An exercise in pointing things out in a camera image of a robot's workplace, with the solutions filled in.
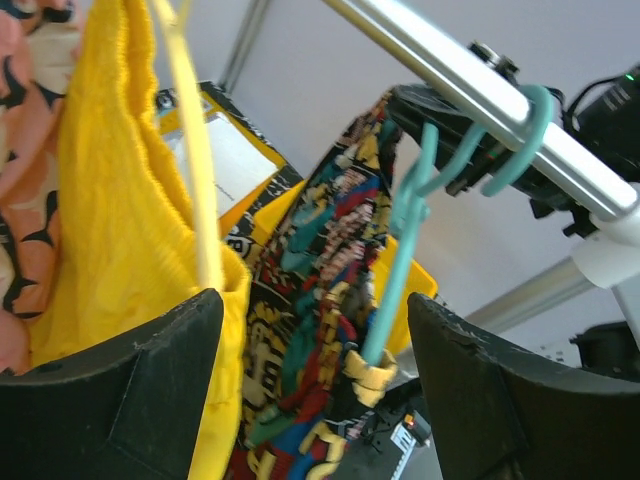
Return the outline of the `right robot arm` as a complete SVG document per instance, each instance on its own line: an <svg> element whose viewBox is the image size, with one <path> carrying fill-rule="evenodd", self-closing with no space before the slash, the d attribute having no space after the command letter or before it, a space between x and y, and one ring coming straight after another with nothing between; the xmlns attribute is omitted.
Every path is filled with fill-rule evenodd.
<svg viewBox="0 0 640 480"><path fill-rule="evenodd" d="M399 85L391 90L387 117L414 141L422 140L426 123L438 128L435 168L452 159L471 120L426 85ZM572 138L571 153L581 147L628 183L639 181L639 69L597 80L587 85L569 107L561 108L562 129ZM473 187L484 176L494 174L510 152L485 135L471 159L452 179L444 182L451 196ZM569 212L573 222L565 236L587 237L596 231L588 209L537 169L530 167L512 187L527 195L533 216Z"/></svg>

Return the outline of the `teal plastic hanger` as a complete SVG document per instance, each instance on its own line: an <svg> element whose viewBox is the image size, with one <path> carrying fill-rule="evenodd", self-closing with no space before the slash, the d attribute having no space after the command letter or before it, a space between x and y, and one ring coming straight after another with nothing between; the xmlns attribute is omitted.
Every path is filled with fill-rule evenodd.
<svg viewBox="0 0 640 480"><path fill-rule="evenodd" d="M546 87L522 85L519 91L527 98L530 106L524 143L484 185L482 193L487 197L495 196L512 185L531 166L554 116L553 95ZM381 303L361 349L361 356L368 365L379 365L394 324L420 228L430 214L427 197L462 172L486 133L487 129L480 124L472 124L452 159L437 176L433 176L439 131L429 122L424 124L420 156L402 180L392 205L390 227L399 236L399 242Z"/></svg>

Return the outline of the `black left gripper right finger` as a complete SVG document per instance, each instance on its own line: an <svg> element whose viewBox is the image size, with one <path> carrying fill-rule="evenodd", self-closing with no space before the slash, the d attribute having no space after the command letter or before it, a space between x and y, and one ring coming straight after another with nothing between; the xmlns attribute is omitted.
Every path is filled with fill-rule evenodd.
<svg viewBox="0 0 640 480"><path fill-rule="evenodd" d="M443 478L638 478L638 383L549 360L423 294L408 324Z"/></svg>

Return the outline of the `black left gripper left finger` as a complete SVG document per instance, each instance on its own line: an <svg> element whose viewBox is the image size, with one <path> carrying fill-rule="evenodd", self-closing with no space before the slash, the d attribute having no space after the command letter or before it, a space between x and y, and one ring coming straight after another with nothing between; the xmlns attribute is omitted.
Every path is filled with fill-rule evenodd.
<svg viewBox="0 0 640 480"><path fill-rule="evenodd" d="M207 289L91 348L2 375L2 478L187 478L223 313Z"/></svg>

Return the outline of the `comic print shorts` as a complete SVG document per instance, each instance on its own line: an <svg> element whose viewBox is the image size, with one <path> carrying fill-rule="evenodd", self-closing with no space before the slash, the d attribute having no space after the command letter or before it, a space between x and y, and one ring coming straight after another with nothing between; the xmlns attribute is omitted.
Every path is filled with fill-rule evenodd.
<svg viewBox="0 0 640 480"><path fill-rule="evenodd" d="M361 356L373 324L399 128L381 98L336 140L253 257L229 479L326 479L397 365Z"/></svg>

